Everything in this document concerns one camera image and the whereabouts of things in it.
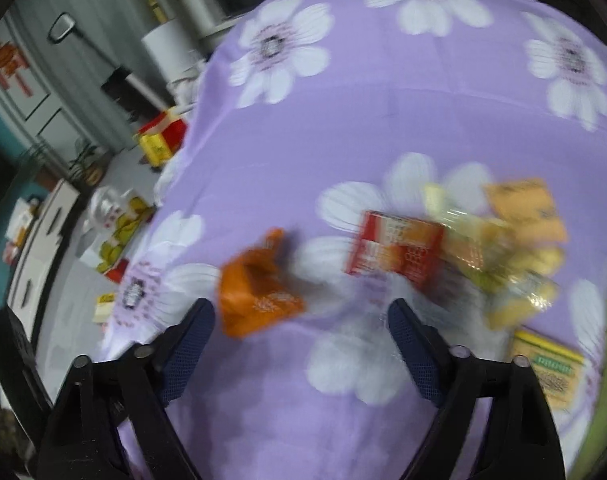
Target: orange bag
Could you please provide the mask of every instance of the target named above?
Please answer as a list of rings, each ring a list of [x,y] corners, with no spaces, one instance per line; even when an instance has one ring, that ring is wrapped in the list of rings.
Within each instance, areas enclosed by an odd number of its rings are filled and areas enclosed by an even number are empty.
[[[227,335],[243,337],[305,310],[303,300],[280,280],[275,257],[284,235],[282,229],[273,229],[262,246],[246,250],[221,269],[219,305]]]

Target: floral tablecloth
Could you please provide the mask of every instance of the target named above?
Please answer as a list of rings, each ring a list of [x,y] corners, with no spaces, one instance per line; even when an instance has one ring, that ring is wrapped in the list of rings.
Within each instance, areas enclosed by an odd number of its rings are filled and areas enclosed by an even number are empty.
[[[381,304],[410,298],[343,273],[368,209],[424,216],[438,182],[469,212],[482,186],[545,179],[569,235],[561,297],[527,325],[580,350],[573,406],[554,413],[567,468],[599,388],[607,273],[607,47],[534,0],[268,0],[229,33],[150,234],[133,257],[103,358],[216,303],[218,268],[273,226],[308,312],[232,340],[219,327],[168,415],[204,478],[395,479],[429,428]],[[474,301],[445,330],[504,346]],[[479,403],[453,478],[483,433]],[[123,443],[142,459],[131,428]]]

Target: red package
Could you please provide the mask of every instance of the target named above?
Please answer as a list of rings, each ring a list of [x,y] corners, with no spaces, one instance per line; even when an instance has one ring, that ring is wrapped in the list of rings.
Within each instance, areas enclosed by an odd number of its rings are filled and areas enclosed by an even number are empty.
[[[439,265],[444,227],[416,218],[368,211],[347,273],[397,272],[424,290]]]

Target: paper roll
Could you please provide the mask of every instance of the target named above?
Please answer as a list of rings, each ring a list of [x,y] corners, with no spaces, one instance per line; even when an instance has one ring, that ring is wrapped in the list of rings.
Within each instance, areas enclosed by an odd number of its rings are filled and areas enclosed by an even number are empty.
[[[192,44],[186,31],[177,20],[159,25],[141,40],[148,53],[157,64],[167,83],[186,76],[197,76],[190,73],[197,62],[203,59],[199,50]]]

